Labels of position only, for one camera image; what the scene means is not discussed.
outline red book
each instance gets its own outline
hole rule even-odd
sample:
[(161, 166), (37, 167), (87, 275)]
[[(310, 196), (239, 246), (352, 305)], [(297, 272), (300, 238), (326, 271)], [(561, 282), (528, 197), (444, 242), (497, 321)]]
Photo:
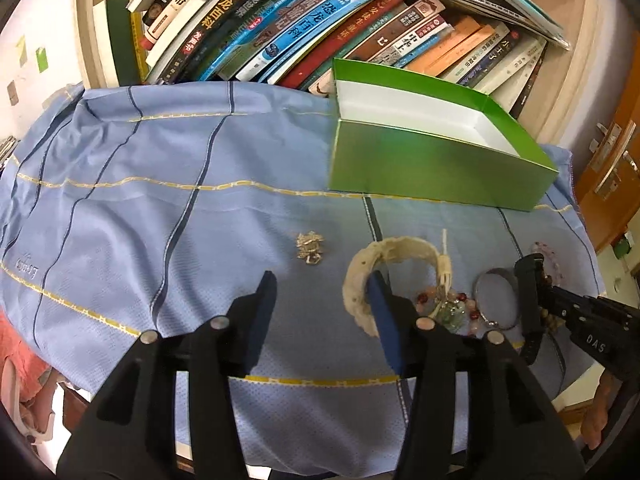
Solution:
[(373, 0), (370, 4), (362, 7), (350, 19), (336, 28), (322, 43), (316, 46), (278, 85), (287, 88), (298, 88), (316, 68), (340, 50), (348, 41), (403, 1)]

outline silver bangle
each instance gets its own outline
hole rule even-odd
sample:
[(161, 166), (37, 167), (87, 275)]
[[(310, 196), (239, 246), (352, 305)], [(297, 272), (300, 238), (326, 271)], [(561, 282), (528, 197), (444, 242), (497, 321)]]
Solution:
[(503, 332), (506, 330), (511, 330), (512, 328), (515, 328), (517, 324), (520, 322), (519, 309), (516, 314), (516, 319), (512, 325), (501, 326), (497, 321), (492, 321), (490, 319), (487, 319), (487, 316), (484, 315), (484, 313), (482, 312), (482, 309), (480, 308), (480, 302), (478, 301), (478, 288), (480, 284), (480, 279), (486, 274), (496, 274), (497, 276), (500, 276), (501, 278), (506, 280), (509, 283), (509, 285), (511, 285), (511, 288), (515, 292), (516, 299), (518, 298), (518, 280), (509, 269), (504, 269), (502, 267), (495, 267), (495, 269), (489, 269), (487, 272), (483, 272), (482, 274), (480, 274), (476, 278), (476, 282), (474, 283), (474, 300), (476, 300), (476, 309), (478, 310), (478, 313), (480, 314), (480, 317), (482, 318), (482, 320), (491, 329), (498, 329), (498, 330), (502, 330)]

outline bookshelf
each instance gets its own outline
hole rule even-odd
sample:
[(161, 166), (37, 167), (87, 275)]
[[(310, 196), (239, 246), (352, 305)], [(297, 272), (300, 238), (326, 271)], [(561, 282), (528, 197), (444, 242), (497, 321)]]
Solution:
[[(76, 43), (87, 88), (105, 86), (97, 56), (92, 9), (101, 0), (74, 0)], [(558, 143), (578, 104), (593, 57), (598, 30), (598, 0), (533, 0), (564, 27), (574, 49), (550, 46), (519, 122), (538, 141)]]

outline silver screw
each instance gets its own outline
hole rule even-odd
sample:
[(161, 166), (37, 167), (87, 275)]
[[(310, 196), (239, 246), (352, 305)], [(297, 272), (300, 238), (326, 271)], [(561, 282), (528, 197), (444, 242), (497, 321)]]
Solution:
[(497, 330), (491, 330), (491, 332), (486, 335), (486, 338), (489, 340), (489, 343), (494, 345), (501, 345), (504, 343), (504, 336)]
[(140, 336), (140, 341), (145, 345), (155, 343), (156, 341), (158, 341), (158, 332), (156, 332), (155, 330), (146, 330), (146, 332), (143, 332)]
[(436, 322), (430, 317), (419, 317), (415, 320), (415, 325), (420, 330), (433, 330), (436, 328)]
[(209, 322), (211, 328), (214, 330), (224, 330), (230, 323), (231, 322), (227, 316), (216, 316)]

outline open box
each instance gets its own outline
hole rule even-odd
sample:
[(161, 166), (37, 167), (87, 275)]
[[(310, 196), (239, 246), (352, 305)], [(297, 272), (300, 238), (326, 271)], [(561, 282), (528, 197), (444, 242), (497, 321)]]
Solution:
[(490, 97), (406, 70), (334, 60), (329, 188), (531, 210), (558, 170)]

